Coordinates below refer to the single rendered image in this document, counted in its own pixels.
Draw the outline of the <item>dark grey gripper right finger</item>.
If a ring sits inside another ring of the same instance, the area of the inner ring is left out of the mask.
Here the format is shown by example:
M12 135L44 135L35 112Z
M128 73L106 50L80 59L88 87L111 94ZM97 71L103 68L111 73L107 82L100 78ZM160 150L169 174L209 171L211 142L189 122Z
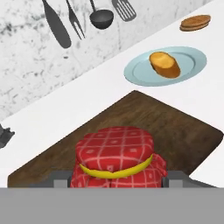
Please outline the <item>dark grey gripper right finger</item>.
M213 185L209 185L198 180L191 179L182 171L168 171L165 178L162 178L162 187L168 188L197 188L207 187L214 188Z

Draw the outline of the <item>golden brown croissant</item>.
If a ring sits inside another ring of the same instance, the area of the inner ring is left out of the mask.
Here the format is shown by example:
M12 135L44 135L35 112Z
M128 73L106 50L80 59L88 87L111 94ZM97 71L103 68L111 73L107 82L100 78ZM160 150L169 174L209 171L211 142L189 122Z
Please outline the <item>golden brown croissant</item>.
M178 62L167 52L154 52L149 56L150 64L157 74L174 79L180 76Z

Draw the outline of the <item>dark grey hanging spoon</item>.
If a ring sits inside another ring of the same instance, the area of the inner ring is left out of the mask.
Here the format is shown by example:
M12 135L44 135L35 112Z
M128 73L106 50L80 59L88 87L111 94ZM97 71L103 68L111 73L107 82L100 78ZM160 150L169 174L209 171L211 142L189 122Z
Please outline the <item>dark grey hanging spoon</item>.
M65 49L69 48L72 44L70 36L66 27L60 20L60 17L55 10L48 4L46 0L42 0L45 11L45 18L50 26L52 34L58 41L59 45Z

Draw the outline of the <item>dark grey hanging fork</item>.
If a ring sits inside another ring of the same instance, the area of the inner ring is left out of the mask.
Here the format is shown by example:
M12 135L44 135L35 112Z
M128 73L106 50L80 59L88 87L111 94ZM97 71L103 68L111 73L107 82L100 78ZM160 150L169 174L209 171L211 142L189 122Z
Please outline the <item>dark grey hanging fork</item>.
M77 33L79 39L84 39L85 38L85 34L84 31L81 28L81 24L79 22L79 19L76 17L74 10L72 9L71 4L69 3L68 0L66 0L66 4L68 7L68 16L69 16L69 21L72 25L72 27L74 28L75 32Z

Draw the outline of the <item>light blue plate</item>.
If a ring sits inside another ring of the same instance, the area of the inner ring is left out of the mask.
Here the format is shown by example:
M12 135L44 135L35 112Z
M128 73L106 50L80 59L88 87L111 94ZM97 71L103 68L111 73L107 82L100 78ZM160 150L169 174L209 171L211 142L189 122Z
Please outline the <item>light blue plate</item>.
M180 76L174 79L165 78L152 68L149 57L154 52L170 54L178 63ZM144 87L162 87L191 79L201 72L207 64L206 55L189 46L168 46L150 50L132 59L124 68L124 77L127 81Z

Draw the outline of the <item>brown round pastry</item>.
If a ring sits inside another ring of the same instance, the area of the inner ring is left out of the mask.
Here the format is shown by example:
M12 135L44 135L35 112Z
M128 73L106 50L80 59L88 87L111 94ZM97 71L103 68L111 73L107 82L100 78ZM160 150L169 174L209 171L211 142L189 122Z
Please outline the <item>brown round pastry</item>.
M197 31L208 26L210 20L210 15L188 17L181 22L179 29L184 32Z

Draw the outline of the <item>dark wooden cutting board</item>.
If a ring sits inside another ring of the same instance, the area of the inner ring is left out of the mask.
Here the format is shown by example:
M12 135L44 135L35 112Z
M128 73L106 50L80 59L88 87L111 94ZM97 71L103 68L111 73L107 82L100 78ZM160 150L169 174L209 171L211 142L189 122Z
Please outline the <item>dark wooden cutting board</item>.
M224 139L224 132L146 94L133 91L8 176L9 187L27 187L52 171L74 168L74 146L87 133L136 126L154 139L167 168L191 174Z

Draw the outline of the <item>dark grey slotted spatula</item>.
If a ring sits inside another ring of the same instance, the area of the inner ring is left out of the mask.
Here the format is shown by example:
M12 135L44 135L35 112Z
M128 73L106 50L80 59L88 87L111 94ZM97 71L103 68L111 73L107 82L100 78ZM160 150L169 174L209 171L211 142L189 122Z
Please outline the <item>dark grey slotted spatula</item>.
M122 21L129 22L137 17L137 13L129 0L111 0L111 2Z

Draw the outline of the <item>dark grey hob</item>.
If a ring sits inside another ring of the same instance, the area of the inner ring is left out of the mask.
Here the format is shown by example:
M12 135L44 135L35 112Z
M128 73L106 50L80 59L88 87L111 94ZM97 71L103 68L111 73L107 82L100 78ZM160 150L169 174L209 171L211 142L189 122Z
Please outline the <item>dark grey hob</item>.
M6 146L6 144L11 140L11 138L15 135L14 131L11 131L10 128L4 128L0 124L0 149Z

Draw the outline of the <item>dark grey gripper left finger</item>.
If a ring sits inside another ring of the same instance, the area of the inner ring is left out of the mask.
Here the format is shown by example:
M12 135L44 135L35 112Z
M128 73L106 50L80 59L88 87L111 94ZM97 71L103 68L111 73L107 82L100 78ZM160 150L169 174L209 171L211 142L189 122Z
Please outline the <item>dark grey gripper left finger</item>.
M30 187L69 188L72 174L72 171L52 171L45 180L30 184Z

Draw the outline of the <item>dark grey hanging ladle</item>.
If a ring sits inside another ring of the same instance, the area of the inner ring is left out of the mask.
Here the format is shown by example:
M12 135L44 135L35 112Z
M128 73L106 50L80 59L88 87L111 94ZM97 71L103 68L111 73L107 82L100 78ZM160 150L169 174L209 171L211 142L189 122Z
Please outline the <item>dark grey hanging ladle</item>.
M93 12L89 16L92 25L100 30L109 28L114 20L114 13L111 10L97 10L94 0L89 0Z

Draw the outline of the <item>jam jar with red cloth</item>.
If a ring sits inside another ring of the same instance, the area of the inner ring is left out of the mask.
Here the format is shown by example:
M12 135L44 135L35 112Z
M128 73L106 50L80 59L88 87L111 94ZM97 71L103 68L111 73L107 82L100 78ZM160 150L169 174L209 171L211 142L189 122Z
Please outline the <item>jam jar with red cloth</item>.
M75 146L71 187L160 187L165 160L154 152L151 134L131 126L100 129Z

